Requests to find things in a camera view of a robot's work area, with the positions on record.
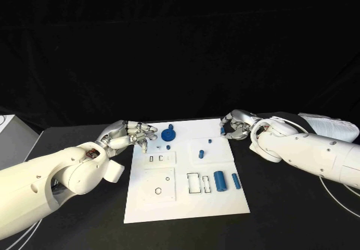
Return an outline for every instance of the blue cylinder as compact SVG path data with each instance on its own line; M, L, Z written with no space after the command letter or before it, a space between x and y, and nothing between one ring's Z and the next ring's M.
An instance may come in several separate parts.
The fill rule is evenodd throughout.
M170 124L168 128L164 129L163 132L161 132L161 139L165 142L170 142L170 141L174 140L174 137L176 137L174 126L173 126L173 124Z
M214 183L216 183L216 190L217 192L223 192L227 190L225 178L223 178L223 171L216 171L213 173Z
M204 158L204 151L203 151L203 150L200 150L200 152L199 152L199 158L200 158L200 159Z
M239 182L239 179L237 179L237 175L233 173L232 174L232 179L233 179L233 183L235 183L235 187L236 189L240 189L240 182Z

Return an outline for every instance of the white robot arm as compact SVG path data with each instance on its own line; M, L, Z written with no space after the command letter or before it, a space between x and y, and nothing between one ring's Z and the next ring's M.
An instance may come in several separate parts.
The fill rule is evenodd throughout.
M360 146L317 134L298 133L285 120L259 118L255 114L233 110L220 126L230 121L233 133L222 136L242 140L250 137L250 150L266 160L284 160L308 173L360 189Z
M128 145L147 152L157 128L119 120L86 142L0 171L0 240L32 226L75 195L86 194L104 178L117 182L124 166L109 158Z

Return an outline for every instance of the white box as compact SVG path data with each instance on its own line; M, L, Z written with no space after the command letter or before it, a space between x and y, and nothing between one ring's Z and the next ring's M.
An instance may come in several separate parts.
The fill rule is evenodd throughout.
M0 170L24 162L37 138L16 115L0 115Z

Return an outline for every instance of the blue disc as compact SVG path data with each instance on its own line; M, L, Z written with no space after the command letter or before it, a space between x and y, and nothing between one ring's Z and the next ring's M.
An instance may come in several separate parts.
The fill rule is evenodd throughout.
M163 130L161 132L161 139L165 141L165 142L170 142L174 140L174 137L176 137L176 132L173 130L173 125L170 124L168 125L168 128Z

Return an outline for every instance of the robotic hand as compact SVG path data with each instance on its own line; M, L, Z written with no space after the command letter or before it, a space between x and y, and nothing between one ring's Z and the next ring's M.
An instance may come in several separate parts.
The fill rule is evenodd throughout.
M157 139L154 132L155 127L119 120L105 128L95 142L0 171L0 240L32 226L69 198L86 194L102 178L118 181L124 166L109 158L134 144L145 153L147 138Z
M291 121L233 110L220 122L230 121L235 132L225 133L227 139L250 137L249 149L266 160L278 163L282 159L308 173L360 189L360 146L325 136L309 134ZM285 123L294 124L304 133Z

